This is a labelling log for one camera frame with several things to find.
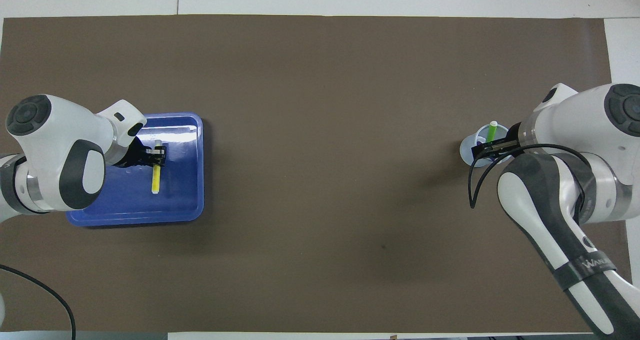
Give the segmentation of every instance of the yellow highlighter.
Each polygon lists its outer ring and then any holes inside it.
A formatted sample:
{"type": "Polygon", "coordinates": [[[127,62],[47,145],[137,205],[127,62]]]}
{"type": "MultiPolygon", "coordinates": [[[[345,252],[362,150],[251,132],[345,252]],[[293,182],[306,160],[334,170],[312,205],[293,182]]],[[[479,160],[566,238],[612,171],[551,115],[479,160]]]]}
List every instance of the yellow highlighter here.
{"type": "MultiPolygon", "coordinates": [[[[162,140],[156,140],[155,146],[162,146],[162,140]]],[[[153,177],[151,178],[151,192],[158,194],[160,192],[160,165],[153,165],[153,177]]]]}

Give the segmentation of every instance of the cup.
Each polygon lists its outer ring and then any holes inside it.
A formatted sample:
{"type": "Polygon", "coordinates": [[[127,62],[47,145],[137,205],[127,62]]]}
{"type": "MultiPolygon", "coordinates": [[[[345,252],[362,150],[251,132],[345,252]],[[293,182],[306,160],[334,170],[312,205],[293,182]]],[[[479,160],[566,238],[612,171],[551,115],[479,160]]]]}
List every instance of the cup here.
{"type": "MultiPolygon", "coordinates": [[[[498,124],[498,127],[495,130],[495,137],[493,139],[498,140],[506,137],[507,131],[508,129],[505,128],[505,126],[498,124]]],[[[478,144],[484,143],[487,140],[487,133],[489,133],[489,124],[480,127],[480,129],[478,129],[476,133],[473,133],[462,140],[462,143],[460,144],[460,156],[467,165],[471,165],[474,160],[474,155],[471,152],[471,148],[477,146],[478,144]]],[[[511,156],[506,157],[505,159],[501,160],[500,163],[505,162],[510,157],[511,156]]],[[[480,159],[475,163],[475,167],[484,167],[485,165],[491,164],[491,162],[492,160],[489,158],[480,159]]]]}

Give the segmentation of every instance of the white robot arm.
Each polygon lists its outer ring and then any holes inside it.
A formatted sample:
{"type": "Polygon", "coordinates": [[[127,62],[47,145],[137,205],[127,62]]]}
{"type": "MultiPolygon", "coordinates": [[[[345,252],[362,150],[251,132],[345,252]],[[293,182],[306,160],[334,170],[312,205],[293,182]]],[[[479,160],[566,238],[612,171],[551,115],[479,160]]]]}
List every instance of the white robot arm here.
{"type": "Polygon", "coordinates": [[[502,208],[599,338],[640,339],[640,291],[580,229],[640,215],[640,87],[578,93],[558,84],[507,138],[480,147],[496,155],[535,144],[569,147],[580,158],[550,147],[519,152],[498,181],[502,208]]]}
{"type": "Polygon", "coordinates": [[[7,131],[24,154],[0,156],[0,221],[18,214],[89,206],[146,118],[125,100],[100,113],[51,95],[28,97],[12,108],[7,131]]]}

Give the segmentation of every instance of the blue tray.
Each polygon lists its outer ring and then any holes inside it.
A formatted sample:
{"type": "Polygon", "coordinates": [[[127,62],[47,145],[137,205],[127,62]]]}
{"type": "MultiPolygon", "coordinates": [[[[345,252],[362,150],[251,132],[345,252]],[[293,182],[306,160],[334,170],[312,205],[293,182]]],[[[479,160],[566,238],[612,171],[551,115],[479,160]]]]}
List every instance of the blue tray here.
{"type": "Polygon", "coordinates": [[[68,211],[75,226],[111,226],[156,222],[187,222],[204,208],[202,120],[195,113],[145,114],[137,136],[154,147],[166,146],[160,193],[151,194],[151,167],[107,166],[102,192],[83,210],[68,211]]]}

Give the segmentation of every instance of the brown mat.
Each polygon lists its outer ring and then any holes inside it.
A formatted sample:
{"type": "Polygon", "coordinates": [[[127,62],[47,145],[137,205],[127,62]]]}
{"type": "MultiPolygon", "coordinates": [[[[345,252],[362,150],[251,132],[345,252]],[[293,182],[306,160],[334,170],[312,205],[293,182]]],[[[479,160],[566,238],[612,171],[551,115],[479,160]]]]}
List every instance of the brown mat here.
{"type": "MultiPolygon", "coordinates": [[[[0,114],[48,93],[205,121],[203,215],[0,224],[0,263],[80,330],[588,331],[501,210],[467,204],[464,136],[562,81],[610,82],[601,19],[170,15],[7,19],[0,114]]],[[[2,151],[18,151],[0,133],[2,151]]],[[[624,224],[587,229],[629,278],[624,224]]],[[[5,331],[66,329],[2,274],[5,331]]]]}

